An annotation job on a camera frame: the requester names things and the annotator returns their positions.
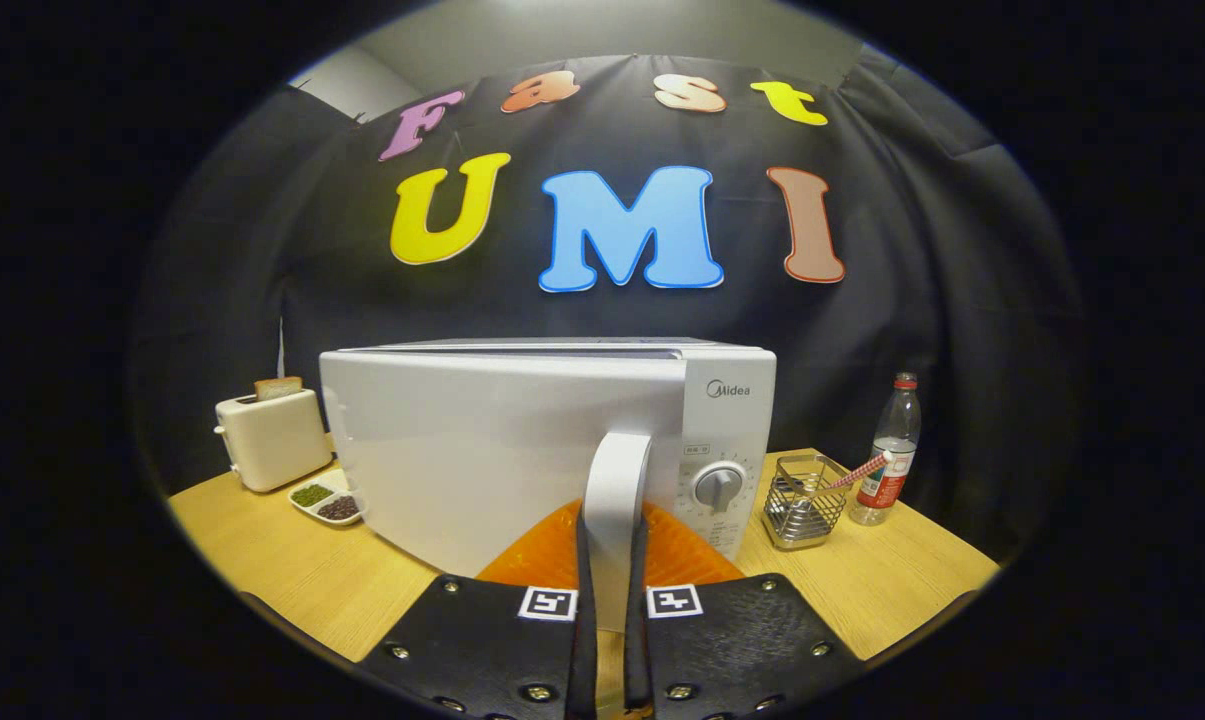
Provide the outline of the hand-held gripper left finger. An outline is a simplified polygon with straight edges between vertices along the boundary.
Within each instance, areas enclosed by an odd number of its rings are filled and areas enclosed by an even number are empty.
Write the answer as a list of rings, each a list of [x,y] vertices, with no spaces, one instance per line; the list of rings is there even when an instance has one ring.
[[[596,607],[582,504],[552,511],[477,577],[430,582],[362,674],[451,719],[596,718]]]

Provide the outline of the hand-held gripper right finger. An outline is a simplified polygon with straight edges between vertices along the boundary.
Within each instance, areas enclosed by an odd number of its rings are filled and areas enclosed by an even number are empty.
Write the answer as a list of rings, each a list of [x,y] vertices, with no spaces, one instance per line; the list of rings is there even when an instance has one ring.
[[[725,559],[646,503],[631,545],[624,698],[649,719],[781,719],[863,673],[778,573],[721,579]]]

